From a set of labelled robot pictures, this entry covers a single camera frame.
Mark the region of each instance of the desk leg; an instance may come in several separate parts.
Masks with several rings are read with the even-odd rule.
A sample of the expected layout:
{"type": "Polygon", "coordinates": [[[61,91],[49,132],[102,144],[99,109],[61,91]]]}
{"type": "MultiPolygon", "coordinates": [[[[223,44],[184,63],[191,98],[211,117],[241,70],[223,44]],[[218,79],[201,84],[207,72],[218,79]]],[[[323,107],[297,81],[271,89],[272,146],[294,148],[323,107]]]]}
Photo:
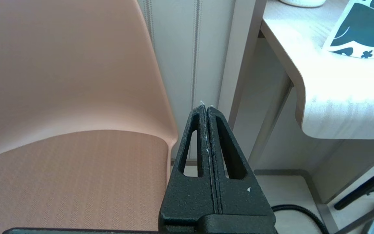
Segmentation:
{"type": "Polygon", "coordinates": [[[264,152],[269,137],[272,134],[276,121],[278,121],[279,115],[281,114],[282,108],[285,105],[292,87],[293,84],[288,75],[285,73],[279,82],[278,89],[274,93],[273,99],[269,105],[264,121],[262,122],[261,129],[259,130],[256,138],[254,147],[252,148],[251,155],[249,156],[248,162],[252,169],[257,169],[256,166],[258,161],[264,152]]]}

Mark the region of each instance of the black cable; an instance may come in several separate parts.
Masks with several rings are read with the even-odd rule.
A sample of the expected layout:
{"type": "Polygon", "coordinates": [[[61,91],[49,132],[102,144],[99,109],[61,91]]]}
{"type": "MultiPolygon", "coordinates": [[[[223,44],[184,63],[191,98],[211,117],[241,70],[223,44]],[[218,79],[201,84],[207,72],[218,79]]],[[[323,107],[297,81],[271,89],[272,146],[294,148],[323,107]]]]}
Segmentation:
{"type": "Polygon", "coordinates": [[[316,225],[318,226],[322,234],[330,234],[327,230],[327,227],[321,222],[321,220],[313,212],[307,210],[306,208],[302,206],[286,204],[286,205],[272,206],[271,208],[273,212],[280,211],[280,210],[296,210],[296,211],[302,212],[306,214],[308,217],[310,217],[316,223],[316,225]]]}

